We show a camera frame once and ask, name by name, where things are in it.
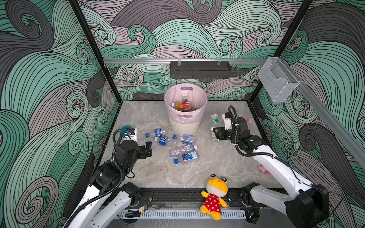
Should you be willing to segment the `clear bottle green band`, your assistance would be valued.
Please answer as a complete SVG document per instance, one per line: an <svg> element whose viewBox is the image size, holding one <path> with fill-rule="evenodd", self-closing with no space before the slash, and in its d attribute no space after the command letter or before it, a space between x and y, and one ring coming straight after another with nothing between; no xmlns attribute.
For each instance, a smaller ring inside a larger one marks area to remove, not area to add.
<svg viewBox="0 0 365 228"><path fill-rule="evenodd" d="M212 121L212 126L211 126L211 133L212 133L212 138L214 141L217 140L217 137L214 133L214 128L220 127L220 122L219 122L219 116L217 114L213 114L211 115L211 121Z"/></svg>

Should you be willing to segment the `red yellow tea bottle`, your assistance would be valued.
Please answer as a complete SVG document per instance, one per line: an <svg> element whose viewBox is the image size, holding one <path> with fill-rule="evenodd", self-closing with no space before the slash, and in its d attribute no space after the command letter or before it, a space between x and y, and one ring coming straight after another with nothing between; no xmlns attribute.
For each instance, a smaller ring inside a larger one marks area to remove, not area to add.
<svg viewBox="0 0 365 228"><path fill-rule="evenodd" d="M191 110L190 103L187 101L176 101L171 103L171 107L177 111L189 112Z"/></svg>

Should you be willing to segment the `white label clear bottle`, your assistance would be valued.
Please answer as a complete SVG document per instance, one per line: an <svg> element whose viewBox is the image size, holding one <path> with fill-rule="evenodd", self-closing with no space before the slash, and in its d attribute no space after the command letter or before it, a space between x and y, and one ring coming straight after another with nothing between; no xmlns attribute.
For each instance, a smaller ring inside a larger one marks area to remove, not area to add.
<svg viewBox="0 0 365 228"><path fill-rule="evenodd" d="M187 93L183 93L183 94L182 94L182 101L183 101L183 102L188 102L188 98L189 98L189 97L188 97L188 94L187 94Z"/></svg>

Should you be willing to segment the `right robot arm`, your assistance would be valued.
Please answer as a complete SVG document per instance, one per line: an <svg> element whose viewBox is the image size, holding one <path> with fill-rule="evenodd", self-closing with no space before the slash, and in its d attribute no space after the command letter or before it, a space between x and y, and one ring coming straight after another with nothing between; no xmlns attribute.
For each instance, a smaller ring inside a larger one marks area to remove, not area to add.
<svg viewBox="0 0 365 228"><path fill-rule="evenodd" d="M301 176L277 156L261 137L252 135L247 121L238 117L232 105L222 119L224 126L213 129L217 139L230 141L241 156L253 158L263 165L286 191L286 194L281 194L253 183L249 186L250 201L281 212L297 228L315 227L331 216L329 191L323 185L315 185Z"/></svg>

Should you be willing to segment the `pink toy near right arm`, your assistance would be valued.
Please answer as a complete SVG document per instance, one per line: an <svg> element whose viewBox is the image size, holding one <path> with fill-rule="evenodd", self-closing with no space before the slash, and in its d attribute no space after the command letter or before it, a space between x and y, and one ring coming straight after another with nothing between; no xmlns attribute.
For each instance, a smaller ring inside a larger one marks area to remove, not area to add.
<svg viewBox="0 0 365 228"><path fill-rule="evenodd" d="M258 166L258 169L265 174L271 175L271 173L264 167L264 166Z"/></svg>

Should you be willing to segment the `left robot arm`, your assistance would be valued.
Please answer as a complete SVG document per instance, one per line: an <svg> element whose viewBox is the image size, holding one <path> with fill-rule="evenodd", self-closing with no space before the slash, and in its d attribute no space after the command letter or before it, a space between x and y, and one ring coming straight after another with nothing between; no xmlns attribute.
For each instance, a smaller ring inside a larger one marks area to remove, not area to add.
<svg viewBox="0 0 365 228"><path fill-rule="evenodd" d="M137 130L126 126L113 133L113 144L111 159L96 168L65 228L106 228L127 207L139 204L141 189L123 181L134 178L138 160L152 156L152 142L139 145Z"/></svg>

